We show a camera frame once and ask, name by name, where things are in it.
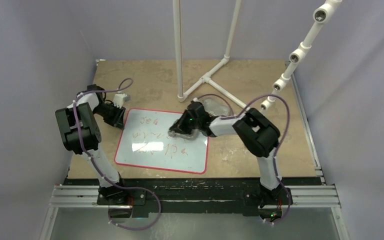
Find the white board with pink rim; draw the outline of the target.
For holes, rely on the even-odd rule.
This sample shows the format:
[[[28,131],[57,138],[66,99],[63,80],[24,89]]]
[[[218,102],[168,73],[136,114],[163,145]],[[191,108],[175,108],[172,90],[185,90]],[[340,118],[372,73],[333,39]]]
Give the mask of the white board with pink rim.
[[[208,137],[197,131],[191,139],[169,135],[180,112],[132,108],[114,156],[118,165],[203,174],[207,170]]]

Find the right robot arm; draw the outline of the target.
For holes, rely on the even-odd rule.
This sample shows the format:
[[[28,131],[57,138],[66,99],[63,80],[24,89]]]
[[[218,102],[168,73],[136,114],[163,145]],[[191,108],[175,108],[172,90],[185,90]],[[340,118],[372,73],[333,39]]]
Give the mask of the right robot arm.
[[[257,159],[262,200],[272,204],[280,198],[278,186],[282,178],[275,170],[277,161],[274,154],[280,144],[281,133],[261,112],[250,108],[236,116],[216,116],[207,112],[201,102],[192,101],[180,118],[170,126],[168,134],[171,137],[192,140],[198,133],[209,138],[238,136]]]

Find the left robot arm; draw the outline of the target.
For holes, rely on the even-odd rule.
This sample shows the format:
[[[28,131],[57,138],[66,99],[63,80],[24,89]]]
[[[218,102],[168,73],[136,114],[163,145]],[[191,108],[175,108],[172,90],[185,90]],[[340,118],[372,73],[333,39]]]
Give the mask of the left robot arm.
[[[111,127],[124,129],[125,107],[106,99],[104,88],[91,84],[77,94],[72,104],[55,111],[55,117],[64,147],[81,155],[98,176],[98,193],[101,199],[126,203],[129,191],[119,172],[112,166],[101,149],[102,134],[95,115]]]

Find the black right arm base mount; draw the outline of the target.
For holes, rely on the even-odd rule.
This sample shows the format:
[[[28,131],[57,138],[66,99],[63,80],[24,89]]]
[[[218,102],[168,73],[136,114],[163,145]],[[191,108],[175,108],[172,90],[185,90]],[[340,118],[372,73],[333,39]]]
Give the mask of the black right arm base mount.
[[[257,217],[262,220],[275,222],[283,216],[282,206],[290,206],[293,203],[291,190],[279,185],[273,190],[260,186],[258,190],[246,190],[244,197],[245,217]]]

